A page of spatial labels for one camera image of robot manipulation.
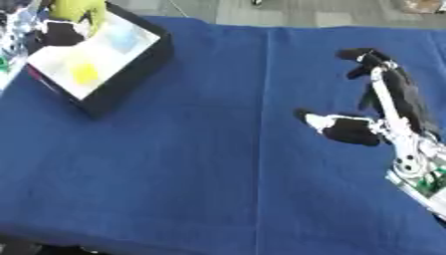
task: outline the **blue tablecloth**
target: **blue tablecloth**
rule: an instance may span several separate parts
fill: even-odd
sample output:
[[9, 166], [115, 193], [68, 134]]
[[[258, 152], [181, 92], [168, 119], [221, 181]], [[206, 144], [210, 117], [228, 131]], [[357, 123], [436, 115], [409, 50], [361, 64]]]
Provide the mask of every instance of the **blue tablecloth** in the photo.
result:
[[150, 18], [176, 55], [93, 122], [22, 75], [0, 101], [0, 232], [118, 254], [440, 255], [446, 230], [384, 179], [389, 146], [326, 140], [352, 111], [348, 47], [393, 56], [446, 127], [446, 33]]

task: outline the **yellow sponge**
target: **yellow sponge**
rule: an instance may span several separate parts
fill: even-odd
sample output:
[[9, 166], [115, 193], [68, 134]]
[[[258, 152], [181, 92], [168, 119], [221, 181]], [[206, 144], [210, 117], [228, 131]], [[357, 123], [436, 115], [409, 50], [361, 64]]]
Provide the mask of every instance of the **yellow sponge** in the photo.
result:
[[95, 66], [91, 63], [79, 64], [72, 67], [71, 72], [76, 83], [79, 85], [88, 85], [99, 78]]
[[89, 85], [99, 78], [95, 65], [83, 54], [72, 54], [67, 59], [68, 68], [78, 85]]

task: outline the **black box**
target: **black box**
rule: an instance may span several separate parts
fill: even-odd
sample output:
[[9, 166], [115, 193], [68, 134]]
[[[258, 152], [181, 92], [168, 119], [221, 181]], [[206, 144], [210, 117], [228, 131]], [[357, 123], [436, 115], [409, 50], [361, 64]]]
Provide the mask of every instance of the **black box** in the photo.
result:
[[[118, 67], [118, 65], [120, 64], [115, 63], [112, 63], [113, 66], [109, 69], [103, 68], [103, 66], [106, 66], [108, 64], [112, 65], [111, 61], [103, 62], [103, 65], [98, 65], [100, 69], [104, 70], [104, 77], [106, 77], [105, 79], [103, 79], [102, 82], [100, 82], [100, 78], [97, 78], [96, 81], [98, 85], [93, 85], [92, 87], [82, 87], [82, 85], [77, 85], [79, 87], [74, 87], [75, 78], [74, 76], [71, 76], [70, 79], [68, 75], [73, 73], [70, 73], [70, 68], [65, 67], [69, 66], [69, 64], [61, 64], [62, 60], [61, 62], [57, 62], [56, 60], [59, 57], [54, 57], [54, 62], [51, 62], [51, 60], [48, 61], [49, 55], [60, 55], [58, 51], [62, 51], [64, 54], [66, 54], [65, 56], [73, 56], [75, 58], [78, 58], [79, 54], [76, 52], [70, 53], [70, 51], [72, 50], [68, 50], [68, 48], [43, 48], [32, 54], [28, 62], [28, 68], [33, 77], [40, 80], [52, 91], [57, 92], [69, 99], [72, 103], [84, 110], [93, 118], [98, 118], [121, 104], [128, 93], [134, 90], [144, 79], [146, 79], [148, 76], [162, 67], [173, 55], [171, 35], [159, 26], [153, 25], [143, 18], [125, 11], [112, 3], [108, 3], [108, 19], [110, 19], [110, 23], [107, 23], [107, 26], [110, 27], [110, 30], [112, 30], [113, 25], [118, 24], [120, 26], [123, 25], [126, 29], [128, 29], [128, 31], [130, 31], [127, 31], [127, 34], [123, 34], [120, 38], [114, 40], [121, 40], [121, 45], [118, 47], [116, 45], [119, 44], [112, 46], [113, 40], [107, 39], [107, 34], [99, 35], [99, 33], [97, 33], [98, 38], [95, 39], [96, 42], [91, 43], [91, 45], [85, 49], [95, 48], [96, 46], [101, 45], [101, 47], [98, 47], [98, 49], [100, 51], [104, 50], [104, 52], [102, 54], [99, 54], [97, 58], [91, 58], [91, 60], [95, 60], [98, 62], [102, 61], [103, 58], [107, 58], [107, 56], [110, 56], [110, 54], [107, 53], [111, 53], [111, 50], [120, 49], [115, 50], [118, 59], [124, 60], [124, 62], [129, 62], [123, 64], [121, 68]], [[124, 24], [122, 19], [136, 26], [133, 26], [130, 23]], [[134, 36], [134, 38], [131, 39], [131, 42], [129, 42], [129, 33], [135, 33], [136, 35], [136, 32], [140, 33], [141, 37], [139, 38], [137, 36]], [[107, 40], [104, 41], [107, 43], [106, 47], [103, 47], [103, 45], [101, 44], [102, 39]], [[128, 52], [124, 52], [125, 43], [123, 43], [123, 40], [126, 40], [125, 43], [127, 43], [127, 46], [134, 43], [133, 48], [128, 47]], [[138, 55], [135, 55], [134, 58], [131, 57], [131, 55], [134, 55], [138, 51], [141, 51], [141, 49], [145, 50], [143, 50], [142, 53], [138, 53]], [[96, 73], [97, 77], [99, 77], [100, 75], [98, 74], [100, 74], [101, 72], [95, 71], [91, 73]]]

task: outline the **green circuit board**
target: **green circuit board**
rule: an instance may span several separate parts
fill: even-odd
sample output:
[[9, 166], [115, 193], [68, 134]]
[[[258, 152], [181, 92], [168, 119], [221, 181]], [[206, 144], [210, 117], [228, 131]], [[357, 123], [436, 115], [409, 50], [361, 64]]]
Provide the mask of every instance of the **green circuit board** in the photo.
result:
[[427, 181], [426, 177], [423, 177], [415, 186], [415, 189], [427, 198], [434, 195], [443, 187], [446, 187], [446, 169], [437, 168], [435, 169], [435, 173], [440, 175], [436, 176], [434, 181], [429, 182]]

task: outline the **black fingertip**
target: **black fingertip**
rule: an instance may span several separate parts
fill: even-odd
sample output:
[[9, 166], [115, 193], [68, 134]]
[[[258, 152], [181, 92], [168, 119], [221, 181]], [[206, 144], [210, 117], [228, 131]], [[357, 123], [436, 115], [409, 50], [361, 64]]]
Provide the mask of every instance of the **black fingertip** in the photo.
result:
[[303, 122], [304, 124], [308, 124], [306, 116], [309, 115], [309, 114], [312, 114], [312, 113], [313, 112], [311, 112], [309, 110], [306, 110], [306, 109], [303, 109], [303, 108], [295, 109], [295, 112], [294, 112], [295, 117], [297, 119], [301, 120], [301, 122]]

